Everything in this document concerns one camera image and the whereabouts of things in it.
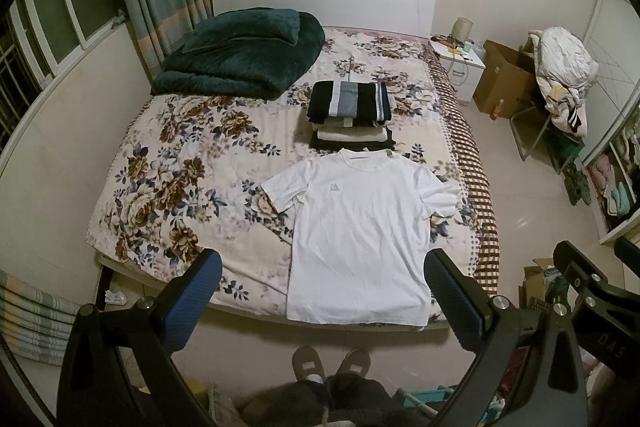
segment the blue gripper pad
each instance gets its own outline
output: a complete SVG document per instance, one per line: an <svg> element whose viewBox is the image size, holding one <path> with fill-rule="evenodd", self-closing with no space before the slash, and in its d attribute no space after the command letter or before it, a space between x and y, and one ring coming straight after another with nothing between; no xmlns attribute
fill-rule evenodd
<svg viewBox="0 0 640 427"><path fill-rule="evenodd" d="M221 277L220 254L205 249L187 272L173 279L158 296L159 337L167 353L180 351L187 344Z"/></svg>
<svg viewBox="0 0 640 427"><path fill-rule="evenodd" d="M424 258L424 279L431 293L438 300L451 329L456 334L460 346L466 351L478 353L484 346L482 338L485 330L485 317L478 311L471 290L476 297L488 299L482 288L471 277L464 277L449 256L440 248L431 250Z"/></svg>

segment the folded clothes stack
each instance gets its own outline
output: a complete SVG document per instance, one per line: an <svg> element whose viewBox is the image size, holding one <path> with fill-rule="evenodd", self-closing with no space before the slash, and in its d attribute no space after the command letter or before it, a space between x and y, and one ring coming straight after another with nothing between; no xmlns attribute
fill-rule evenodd
<svg viewBox="0 0 640 427"><path fill-rule="evenodd" d="M322 80L314 84L306 117L314 126L314 149L393 149L388 125L394 99L384 82Z"/></svg>

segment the t-shirt sleeve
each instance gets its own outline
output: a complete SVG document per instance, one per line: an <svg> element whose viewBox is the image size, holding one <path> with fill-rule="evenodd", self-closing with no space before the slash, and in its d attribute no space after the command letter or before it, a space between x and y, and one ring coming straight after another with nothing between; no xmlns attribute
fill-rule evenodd
<svg viewBox="0 0 640 427"><path fill-rule="evenodd" d="M417 166L415 175L418 194L430 214L449 217L456 213L456 203L460 188L453 184L442 183L437 176L425 167Z"/></svg>
<svg viewBox="0 0 640 427"><path fill-rule="evenodd" d="M273 208L283 212L296 202L296 198L305 193L309 184L311 159L295 163L262 184Z"/></svg>

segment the white comforter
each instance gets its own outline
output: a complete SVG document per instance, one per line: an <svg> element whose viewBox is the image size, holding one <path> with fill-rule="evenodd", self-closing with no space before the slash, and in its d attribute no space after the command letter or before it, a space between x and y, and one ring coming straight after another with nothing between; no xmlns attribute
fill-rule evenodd
<svg viewBox="0 0 640 427"><path fill-rule="evenodd" d="M565 133L586 137L584 102L595 82L598 63L578 38L560 26L530 31L529 40L534 49L536 80L551 121Z"/></svg>

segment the window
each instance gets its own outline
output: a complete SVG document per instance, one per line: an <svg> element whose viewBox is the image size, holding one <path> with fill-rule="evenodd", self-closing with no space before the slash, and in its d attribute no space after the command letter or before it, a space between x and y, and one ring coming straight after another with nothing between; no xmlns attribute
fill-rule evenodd
<svg viewBox="0 0 640 427"><path fill-rule="evenodd" d="M108 33L123 7L123 0L15 0L15 35L40 86L69 71Z"/></svg>
<svg viewBox="0 0 640 427"><path fill-rule="evenodd" d="M15 0L0 22L0 152L28 109L123 17L123 0Z"/></svg>
<svg viewBox="0 0 640 427"><path fill-rule="evenodd" d="M0 22L0 151L41 91L5 17Z"/></svg>

